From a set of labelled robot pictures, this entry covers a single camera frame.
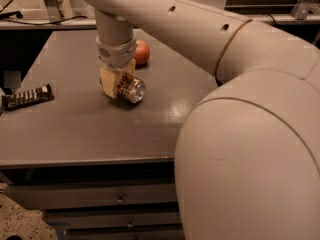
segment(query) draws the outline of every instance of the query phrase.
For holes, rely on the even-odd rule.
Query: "gray tabletop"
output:
[[[95,30],[53,32],[20,91],[49,83],[55,99],[2,114],[0,168],[173,159],[183,121],[216,83],[151,36],[135,34],[151,48],[136,72],[147,86],[138,105],[104,95]]]

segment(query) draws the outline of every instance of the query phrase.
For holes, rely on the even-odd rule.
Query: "speckled floor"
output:
[[[23,209],[1,193],[3,188],[0,184],[0,240],[11,236],[22,240],[58,240],[56,231],[41,220],[40,211]]]

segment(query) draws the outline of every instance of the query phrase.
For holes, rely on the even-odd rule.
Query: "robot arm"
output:
[[[187,0],[86,1],[108,65],[130,63],[136,25],[228,82],[196,106],[177,141],[186,239],[320,239],[319,50]]]

